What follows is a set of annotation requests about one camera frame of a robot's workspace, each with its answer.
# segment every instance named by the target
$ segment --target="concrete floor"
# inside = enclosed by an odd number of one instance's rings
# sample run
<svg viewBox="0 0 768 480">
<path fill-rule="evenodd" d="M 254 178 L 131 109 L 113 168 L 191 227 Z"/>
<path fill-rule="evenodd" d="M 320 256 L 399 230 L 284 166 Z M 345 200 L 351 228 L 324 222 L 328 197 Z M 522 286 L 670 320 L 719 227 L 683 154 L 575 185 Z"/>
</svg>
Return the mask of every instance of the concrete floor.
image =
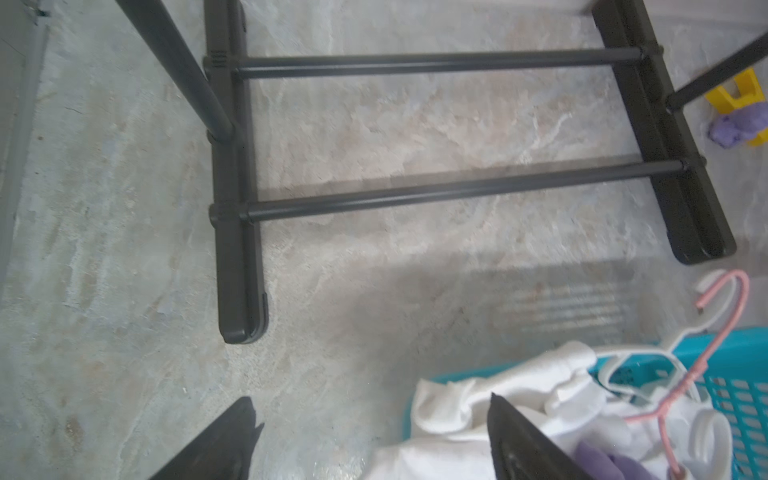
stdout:
<svg viewBox="0 0 768 480">
<path fill-rule="evenodd" d="M 166 3 L 200 57 L 202 2 Z M 456 0 L 245 11 L 252 55 L 601 46 L 588 17 Z M 678 85 L 759 33 L 654 26 Z M 637 153 L 607 68 L 253 86 L 263 198 Z M 270 329 L 225 346 L 202 124 L 116 4 L 58 2 L 0 312 L 4 476 L 147 478 L 250 396 L 252 478 L 356 478 L 418 378 L 656 340 L 709 268 L 752 274 L 765 324 L 768 150 L 712 145 L 704 101 L 686 115 L 735 257 L 677 263 L 646 180 L 269 222 Z"/>
</svg>

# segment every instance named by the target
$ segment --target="plastic basket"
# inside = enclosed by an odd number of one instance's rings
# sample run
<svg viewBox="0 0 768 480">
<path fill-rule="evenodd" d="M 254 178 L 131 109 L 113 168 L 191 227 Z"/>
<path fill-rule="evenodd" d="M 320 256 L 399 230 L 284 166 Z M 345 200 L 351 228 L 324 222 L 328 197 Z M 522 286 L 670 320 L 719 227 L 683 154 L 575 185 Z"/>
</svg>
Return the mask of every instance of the plastic basket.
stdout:
<svg viewBox="0 0 768 480">
<path fill-rule="evenodd" d="M 688 368 L 712 340 L 712 335 L 683 340 L 675 355 Z M 604 361 L 594 368 L 595 373 Z M 489 377 L 518 362 L 468 372 L 449 373 L 433 382 L 458 382 Z M 637 355 L 619 368 L 613 381 L 641 386 L 669 373 L 670 363 L 657 356 Z M 733 478 L 768 480 L 768 328 L 732 332 L 712 355 L 700 380 L 714 407 L 728 418 L 733 431 Z M 411 436 L 410 402 L 403 418 L 403 438 Z"/>
</svg>

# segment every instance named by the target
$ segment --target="purple object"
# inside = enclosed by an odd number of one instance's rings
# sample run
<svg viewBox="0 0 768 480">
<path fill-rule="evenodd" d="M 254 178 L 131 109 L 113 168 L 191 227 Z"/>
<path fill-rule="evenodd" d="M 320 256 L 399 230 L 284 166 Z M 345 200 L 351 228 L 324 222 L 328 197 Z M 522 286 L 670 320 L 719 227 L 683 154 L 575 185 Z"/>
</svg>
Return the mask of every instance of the purple object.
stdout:
<svg viewBox="0 0 768 480">
<path fill-rule="evenodd" d="M 720 115 L 710 125 L 710 139 L 723 148 L 754 139 L 768 128 L 768 103 L 761 101 Z"/>
<path fill-rule="evenodd" d="M 576 447 L 574 461 L 594 480 L 658 480 L 638 461 L 608 455 L 583 440 Z"/>
</svg>

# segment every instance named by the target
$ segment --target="black metal frame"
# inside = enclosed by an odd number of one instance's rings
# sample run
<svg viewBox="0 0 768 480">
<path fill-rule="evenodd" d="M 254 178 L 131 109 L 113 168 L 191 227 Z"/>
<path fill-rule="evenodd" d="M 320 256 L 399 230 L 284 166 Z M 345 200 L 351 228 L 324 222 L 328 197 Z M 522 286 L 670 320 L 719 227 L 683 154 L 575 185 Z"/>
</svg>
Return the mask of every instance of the black metal frame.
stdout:
<svg viewBox="0 0 768 480">
<path fill-rule="evenodd" d="M 268 321 L 259 222 L 649 177 L 675 257 L 726 257 L 736 243 L 680 109 L 768 54 L 768 34 L 675 92 L 642 0 L 599 0 L 606 48 L 426 55 L 248 58 L 239 0 L 204 0 L 207 81 L 161 0 L 117 0 L 200 115 L 213 152 L 219 327 L 227 343 L 261 337 Z M 250 79 L 611 65 L 643 162 L 618 167 L 259 202 Z"/>
</svg>

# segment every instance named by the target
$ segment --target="yellow plastic object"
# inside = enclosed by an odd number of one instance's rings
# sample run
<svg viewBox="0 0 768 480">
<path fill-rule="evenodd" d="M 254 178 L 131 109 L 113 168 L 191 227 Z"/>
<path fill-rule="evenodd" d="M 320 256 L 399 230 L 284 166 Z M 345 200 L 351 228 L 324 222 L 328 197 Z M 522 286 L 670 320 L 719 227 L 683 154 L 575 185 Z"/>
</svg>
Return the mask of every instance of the yellow plastic object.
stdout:
<svg viewBox="0 0 768 480">
<path fill-rule="evenodd" d="M 739 88 L 740 96 L 738 98 L 731 97 L 723 86 L 710 90 L 704 95 L 720 114 L 729 114 L 737 108 L 744 108 L 747 105 L 766 100 L 766 96 L 763 94 L 763 89 L 760 88 L 760 84 L 757 82 L 757 76 L 752 68 L 748 68 L 741 72 L 733 79 L 736 81 L 736 86 Z M 750 140 L 747 143 L 756 147 L 767 141 L 768 128 L 758 133 L 753 140 Z"/>
</svg>

